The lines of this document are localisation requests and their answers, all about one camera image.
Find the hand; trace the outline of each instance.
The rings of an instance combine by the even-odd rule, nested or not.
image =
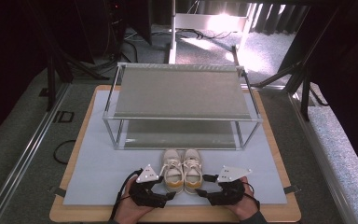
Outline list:
[[[246,176],[241,178],[242,183],[248,183],[248,178]],[[252,193],[251,189],[249,188],[249,185],[243,184],[245,187],[245,193],[249,194],[250,196],[254,197],[254,194]],[[240,220],[245,220],[252,215],[254,215],[258,209],[257,205],[255,204],[255,201],[252,199],[243,196],[242,200],[240,200],[235,205],[225,205],[226,208],[228,208],[231,212],[233,212]]]
[[[135,176],[127,182],[124,194],[121,196],[121,202],[114,218],[120,224],[136,223],[142,216],[154,209],[153,207],[138,206],[130,197],[130,187],[136,178]]]

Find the white mat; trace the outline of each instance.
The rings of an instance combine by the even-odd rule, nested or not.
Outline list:
[[[162,150],[113,150],[102,119],[108,94],[109,91],[97,91],[89,125],[64,198],[65,205],[112,205],[123,181],[131,172],[151,164],[159,173]],[[252,169],[248,180],[261,203],[287,203],[262,126],[245,150],[202,150],[200,155],[203,173],[218,175],[223,165]],[[211,190],[216,186],[208,183],[202,188]],[[156,185],[153,191],[166,193],[163,184]],[[167,202],[167,205],[196,204],[209,202],[185,192]]]

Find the shoe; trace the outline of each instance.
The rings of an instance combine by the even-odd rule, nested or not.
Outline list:
[[[188,149],[183,159],[185,173],[185,191],[189,194],[197,194],[196,189],[202,185],[201,157],[196,149]]]
[[[168,192],[182,192],[184,175],[181,159],[176,149],[165,150],[162,156],[161,174],[164,176],[165,188]]]

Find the white sneaker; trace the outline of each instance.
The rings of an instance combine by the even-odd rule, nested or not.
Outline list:
[[[162,156],[162,168],[160,174],[164,176],[165,187],[168,192],[182,192],[184,175],[181,159],[176,149],[165,150]]]
[[[202,185],[201,157],[196,149],[188,149],[183,159],[183,170],[185,173],[185,191],[197,194],[196,189]]]

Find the table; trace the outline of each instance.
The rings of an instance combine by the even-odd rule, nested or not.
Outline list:
[[[102,85],[95,89],[89,109],[80,128],[71,159],[60,184],[61,189],[67,189],[72,173],[75,170],[77,156],[84,138],[93,103],[97,91],[109,91],[111,86]],[[284,168],[281,154],[275,142],[274,135],[269,126],[266,111],[264,110],[261,98],[258,92],[254,91],[255,99],[260,113],[264,119],[263,129],[266,133],[272,156],[278,169],[280,179],[284,188],[291,186],[289,177]],[[294,193],[286,194],[287,204],[262,204],[261,212],[268,222],[296,222],[301,219],[301,213],[298,208]],[[112,206],[67,206],[63,205],[63,197],[56,196],[50,210],[50,219],[56,222],[95,222],[106,221],[110,218]],[[166,206],[163,209],[155,209],[146,214],[141,222],[238,222],[230,211],[221,206]]]

